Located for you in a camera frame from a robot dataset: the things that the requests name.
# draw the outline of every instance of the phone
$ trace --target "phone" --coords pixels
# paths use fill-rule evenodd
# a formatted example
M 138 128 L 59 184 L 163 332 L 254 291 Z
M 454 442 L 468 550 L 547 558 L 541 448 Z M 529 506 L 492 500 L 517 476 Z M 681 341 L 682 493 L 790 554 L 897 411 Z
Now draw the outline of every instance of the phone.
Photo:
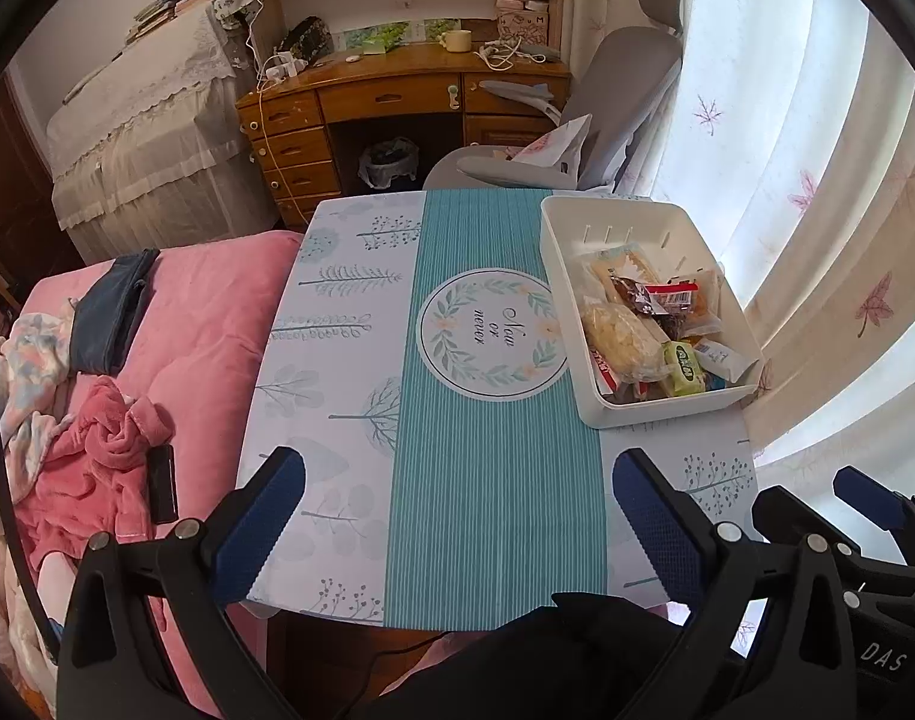
M 147 452 L 147 503 L 155 525 L 177 521 L 174 447 L 169 443 Z

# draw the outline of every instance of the table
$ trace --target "table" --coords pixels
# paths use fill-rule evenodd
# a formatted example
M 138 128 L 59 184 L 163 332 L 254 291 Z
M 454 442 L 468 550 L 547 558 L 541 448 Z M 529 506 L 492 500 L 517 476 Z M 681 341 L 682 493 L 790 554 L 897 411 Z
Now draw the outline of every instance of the table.
M 241 456 L 238 485 L 277 445 L 307 465 L 252 600 L 427 630 L 490 630 L 563 590 L 662 603 L 610 488 L 632 446 L 711 519 L 752 531 L 739 410 L 606 431 L 578 419 L 538 252 L 547 194 L 321 204 Z
M 367 191 L 358 177 L 366 146 L 398 135 L 421 151 L 422 183 L 436 162 L 460 146 L 527 146 L 554 125 L 523 103 L 492 95 L 485 79 L 547 84 L 564 107 L 569 69 L 563 62 L 515 59 L 495 73 L 473 53 L 449 53 L 436 44 L 401 46 L 386 55 L 337 52 L 272 87 L 259 99 L 238 100 L 241 127 L 284 222 L 307 229 L 322 200 Z

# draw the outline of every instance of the chair armrest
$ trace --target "chair armrest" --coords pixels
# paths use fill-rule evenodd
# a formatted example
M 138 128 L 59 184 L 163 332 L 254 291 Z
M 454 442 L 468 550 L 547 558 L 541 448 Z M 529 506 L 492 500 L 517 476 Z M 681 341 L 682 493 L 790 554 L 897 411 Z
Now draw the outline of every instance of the chair armrest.
M 551 104 L 554 95 L 545 83 L 529 86 L 525 83 L 488 80 L 481 81 L 480 88 L 487 90 L 495 97 L 513 100 L 515 103 L 523 103 L 524 105 L 530 105 L 532 108 L 537 108 L 558 127 L 561 124 L 561 112 Z
M 457 170 L 498 187 L 509 189 L 575 189 L 577 176 L 567 175 L 554 167 L 536 167 L 523 162 L 492 157 L 462 157 Z

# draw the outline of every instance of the screw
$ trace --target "screw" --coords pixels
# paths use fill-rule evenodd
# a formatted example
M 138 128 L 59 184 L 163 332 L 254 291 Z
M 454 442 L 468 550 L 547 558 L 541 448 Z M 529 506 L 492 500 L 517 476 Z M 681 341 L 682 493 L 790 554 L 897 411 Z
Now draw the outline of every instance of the screw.
M 808 536 L 808 546 L 814 552 L 827 552 L 827 540 L 824 536 L 820 536 L 819 533 L 811 533 Z
M 201 521 L 199 519 L 182 519 L 174 526 L 174 536 L 177 538 L 194 538 L 201 531 Z
M 734 525 L 733 522 L 721 522 L 718 525 L 718 536 L 723 538 L 724 541 L 734 543 L 740 541 L 740 537 L 743 535 L 744 531 L 742 531 L 739 526 Z
M 88 546 L 94 550 L 94 552 L 98 549 L 104 549 L 108 544 L 110 544 L 110 533 L 107 531 L 95 533 L 88 539 Z

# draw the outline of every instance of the bedsheet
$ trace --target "bedsheet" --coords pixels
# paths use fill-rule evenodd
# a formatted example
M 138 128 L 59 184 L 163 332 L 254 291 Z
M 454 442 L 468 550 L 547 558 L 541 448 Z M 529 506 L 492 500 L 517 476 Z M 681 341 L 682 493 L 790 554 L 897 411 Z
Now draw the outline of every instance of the bedsheet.
M 165 250 L 151 271 L 153 296 L 120 374 L 124 394 L 147 395 L 175 426 L 178 514 L 204 519 L 235 487 L 244 428 L 264 346 L 302 236 L 267 232 L 196 247 Z M 44 279 L 24 312 L 56 314 L 81 298 L 110 263 Z M 80 374 L 70 410 L 96 377 Z M 158 526 L 164 536 L 172 525 Z M 232 611 L 242 638 L 259 655 L 265 623 Z M 204 689 L 166 610 L 163 641 L 187 698 L 217 709 Z

